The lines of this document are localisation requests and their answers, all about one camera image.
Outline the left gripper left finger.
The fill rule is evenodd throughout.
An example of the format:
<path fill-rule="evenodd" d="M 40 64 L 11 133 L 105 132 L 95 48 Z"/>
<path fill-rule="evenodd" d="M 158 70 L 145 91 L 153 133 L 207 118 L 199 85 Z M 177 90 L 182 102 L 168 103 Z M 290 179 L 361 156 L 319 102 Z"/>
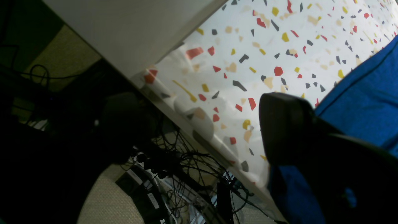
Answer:
<path fill-rule="evenodd" d="M 1 223 L 75 224 L 97 178 L 128 160 L 153 129 L 132 92 L 108 97 L 98 125 L 46 133 L 1 123 Z"/>

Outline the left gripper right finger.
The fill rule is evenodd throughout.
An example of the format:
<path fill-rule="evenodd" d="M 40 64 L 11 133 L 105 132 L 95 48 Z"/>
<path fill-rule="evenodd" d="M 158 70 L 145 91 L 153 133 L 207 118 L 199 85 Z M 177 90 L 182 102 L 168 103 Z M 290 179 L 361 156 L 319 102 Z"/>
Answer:
<path fill-rule="evenodd" d="M 397 158 L 345 135 L 296 96 L 261 95 L 259 119 L 286 224 L 397 223 Z"/>

